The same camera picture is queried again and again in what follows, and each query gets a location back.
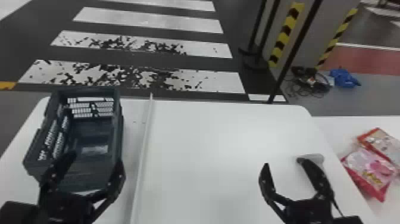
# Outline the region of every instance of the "metal pole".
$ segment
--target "metal pole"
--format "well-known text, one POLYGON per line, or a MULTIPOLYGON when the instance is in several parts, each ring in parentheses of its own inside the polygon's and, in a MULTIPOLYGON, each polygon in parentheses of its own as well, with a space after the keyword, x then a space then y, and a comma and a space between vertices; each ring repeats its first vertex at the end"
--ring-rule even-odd
POLYGON ((304 22, 303 28, 301 29, 300 34, 297 37, 297 40, 292 48, 292 51, 290 52, 284 66, 280 72, 280 75, 278 77, 276 85, 274 86, 274 89, 272 90, 272 93, 267 101, 267 104, 272 104, 274 102, 275 96, 278 93, 280 85, 282 84, 283 80, 285 79, 286 73, 289 71, 290 65, 292 65, 292 62, 295 59, 297 52, 299 51, 301 43, 303 43, 304 37, 307 34, 307 31, 310 28, 311 23, 313 22, 314 17, 317 14, 318 9, 320 8, 320 6, 322 4, 322 1, 323 0, 315 0, 314 4, 312 5, 312 7, 310 9, 310 13, 308 14, 308 16, 304 22))
POLYGON ((257 15, 257 18, 256 18, 256 20, 255 20, 255 24, 254 24, 254 28, 253 28, 253 33, 251 34, 249 46, 247 47, 247 50, 248 50, 248 51, 251 51, 251 49, 252 49, 253 46, 254 46, 255 37, 257 36, 258 29, 260 28, 261 18, 263 17, 263 13, 264 13, 265 5, 266 5, 266 4, 267 4, 267 0, 262 0, 262 1, 261 1, 260 10, 258 10, 258 15, 257 15))
POLYGON ((260 59, 263 57, 263 50, 264 50, 265 44, 267 43, 267 38, 268 38, 268 35, 270 34, 271 26, 274 21, 276 12, 278 11, 279 4, 280 4, 280 0, 275 0, 274 4, 272 6, 267 25, 265 26, 264 33, 262 34, 260 47, 258 48, 257 55, 255 56, 255 64, 256 65, 258 65, 260 63, 260 59))

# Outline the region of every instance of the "yellow and black striped post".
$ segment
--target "yellow and black striped post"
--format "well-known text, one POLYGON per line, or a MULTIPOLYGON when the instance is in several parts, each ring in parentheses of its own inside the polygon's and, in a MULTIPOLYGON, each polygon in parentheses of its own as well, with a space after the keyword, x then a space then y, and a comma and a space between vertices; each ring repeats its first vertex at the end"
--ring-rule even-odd
POLYGON ((283 54, 283 49, 285 48, 286 44, 288 44, 290 34, 295 28, 297 19, 299 18, 299 15, 303 9, 304 3, 293 2, 292 6, 290 7, 285 23, 283 24, 282 30, 278 35, 278 40, 275 43, 275 47, 272 50, 272 54, 268 61, 270 67, 276 67, 278 65, 279 58, 282 57, 283 54))
POLYGON ((17 84, 16 82, 1 82, 0 81, 0 90, 12 90, 13 87, 17 84))
POLYGON ((345 21, 340 25, 340 27, 338 28, 338 30, 336 32, 336 35, 329 42, 327 49, 320 57, 318 64, 315 67, 316 69, 320 69, 322 67, 322 65, 325 63, 325 61, 328 59, 329 54, 332 52, 332 50, 335 48, 336 44, 339 42, 340 37, 343 35, 345 30, 349 26, 350 21, 353 19, 353 16, 357 13, 357 11, 358 11, 357 8, 353 8, 352 10, 350 10, 349 13, 347 13, 345 21))

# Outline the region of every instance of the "black floor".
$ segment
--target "black floor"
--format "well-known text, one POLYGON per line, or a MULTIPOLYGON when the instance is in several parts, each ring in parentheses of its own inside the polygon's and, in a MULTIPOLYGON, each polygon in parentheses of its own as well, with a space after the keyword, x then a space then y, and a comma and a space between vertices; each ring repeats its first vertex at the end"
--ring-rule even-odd
MULTIPOLYGON (((238 71, 246 94, 224 94, 218 92, 180 92, 165 89, 122 89, 125 95, 147 95, 149 91, 156 97, 200 98, 217 100, 247 101, 247 94, 269 94, 274 85, 270 73, 254 73, 242 67, 242 57, 238 46, 246 42, 255 20, 261 0, 215 0, 216 14, 203 11, 181 10, 165 7, 149 7, 97 0, 32 0, 13 14, 0 21, 0 81, 17 82, 37 59, 61 61, 81 61, 99 64, 170 67, 180 69, 238 71), (224 35, 196 33, 188 31, 149 29, 76 23, 73 18, 85 6, 138 11, 165 15, 183 15, 200 18, 216 18, 224 30, 224 35), (138 53, 132 56, 124 52, 93 51, 50 46, 62 30, 83 32, 118 33, 124 35, 152 36, 156 38, 183 38, 193 41, 227 42, 233 54, 232 60, 224 58, 185 57, 138 53)), ((16 91, 53 91, 59 85, 17 84, 16 91)))

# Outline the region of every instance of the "pink snack package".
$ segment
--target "pink snack package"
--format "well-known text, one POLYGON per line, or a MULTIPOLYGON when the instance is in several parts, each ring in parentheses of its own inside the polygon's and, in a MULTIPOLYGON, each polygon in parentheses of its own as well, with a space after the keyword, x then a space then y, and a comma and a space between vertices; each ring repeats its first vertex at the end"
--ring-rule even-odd
POLYGON ((386 191, 398 174, 397 168, 364 148, 348 154, 341 162, 360 189, 380 202, 385 201, 386 191))

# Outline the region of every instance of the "crosswalk stripe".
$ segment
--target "crosswalk stripe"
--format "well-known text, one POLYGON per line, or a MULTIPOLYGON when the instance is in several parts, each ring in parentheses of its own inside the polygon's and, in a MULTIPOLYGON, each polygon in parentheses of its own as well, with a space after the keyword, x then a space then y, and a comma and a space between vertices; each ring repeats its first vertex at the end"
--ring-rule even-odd
POLYGON ((237 72, 36 60, 18 81, 53 85, 122 86, 132 89, 244 94, 237 72))
POLYGON ((212 1, 198 0, 102 0, 108 2, 122 2, 130 4, 153 5, 159 7, 182 8, 186 10, 200 10, 214 12, 214 4, 212 1))
POLYGON ((140 36, 111 35, 63 30, 52 46, 157 52, 200 57, 232 58, 226 43, 184 41, 140 36))
POLYGON ((223 33, 218 20, 84 7, 73 21, 223 33))
POLYGON ((395 10, 386 10, 384 8, 373 8, 373 7, 366 7, 366 9, 377 15, 400 17, 400 12, 395 10))
POLYGON ((391 21, 391 23, 393 23, 394 25, 400 27, 400 21, 391 21))
POLYGON ((5 18, 6 16, 10 15, 11 13, 17 11, 26 3, 32 0, 2 0, 1 7, 0 7, 0 20, 5 18))
MULTIPOLYGON (((269 95, 264 94, 248 94, 248 96, 251 101, 268 101, 270 98, 269 95)), ((276 95, 274 102, 286 102, 286 99, 283 95, 276 95)))

